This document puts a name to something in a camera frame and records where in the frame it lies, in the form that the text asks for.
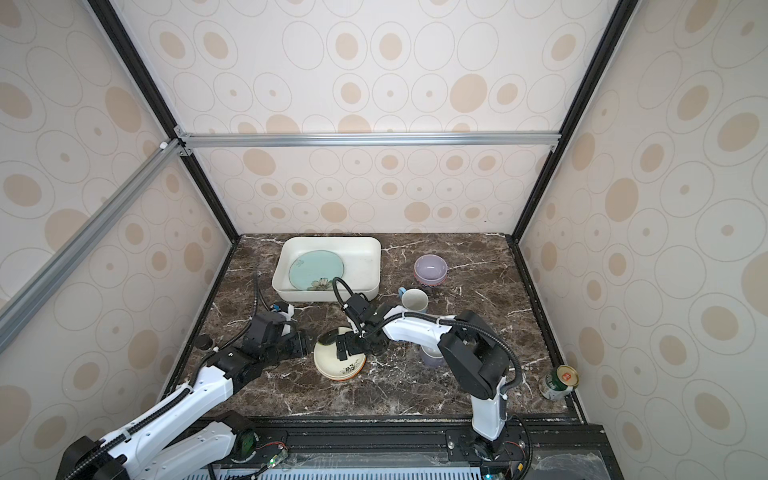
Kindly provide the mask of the cream plate with dark rim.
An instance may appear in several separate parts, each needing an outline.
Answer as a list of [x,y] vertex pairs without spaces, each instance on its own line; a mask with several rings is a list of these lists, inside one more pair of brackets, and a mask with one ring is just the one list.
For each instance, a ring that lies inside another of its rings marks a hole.
[[367,356],[364,353],[347,353],[344,360],[338,358],[341,347],[339,337],[351,331],[349,327],[340,326],[318,337],[313,351],[313,360],[316,369],[324,377],[333,381],[347,381],[359,374],[365,366]]

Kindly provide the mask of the teal flower plate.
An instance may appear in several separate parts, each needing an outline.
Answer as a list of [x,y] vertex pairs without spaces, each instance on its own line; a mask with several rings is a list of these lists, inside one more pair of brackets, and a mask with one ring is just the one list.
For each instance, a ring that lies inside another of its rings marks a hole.
[[342,277],[344,263],[339,255],[314,250],[300,255],[290,266],[289,281],[299,291],[329,291],[332,280]]

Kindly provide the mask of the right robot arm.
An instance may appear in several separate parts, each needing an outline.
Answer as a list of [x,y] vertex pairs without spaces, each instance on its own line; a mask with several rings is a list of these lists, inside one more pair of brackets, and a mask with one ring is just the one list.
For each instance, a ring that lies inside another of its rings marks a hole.
[[497,459],[506,432],[508,392],[524,379],[512,348],[471,310],[435,316],[392,302],[376,306],[340,277],[331,285],[351,326],[326,341],[335,347],[336,358],[380,355],[392,342],[436,349],[471,397],[475,454],[483,461]]

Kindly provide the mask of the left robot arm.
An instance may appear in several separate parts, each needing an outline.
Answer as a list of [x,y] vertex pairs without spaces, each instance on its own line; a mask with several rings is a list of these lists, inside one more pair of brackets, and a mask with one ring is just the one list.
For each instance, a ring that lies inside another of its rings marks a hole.
[[254,311],[242,331],[202,359],[191,382],[102,438],[83,436],[72,443],[63,453],[57,478],[182,478],[225,458],[236,463],[253,459],[259,436],[253,424],[234,411],[190,438],[177,438],[264,369],[307,355],[308,336],[293,321],[293,313],[286,302]]

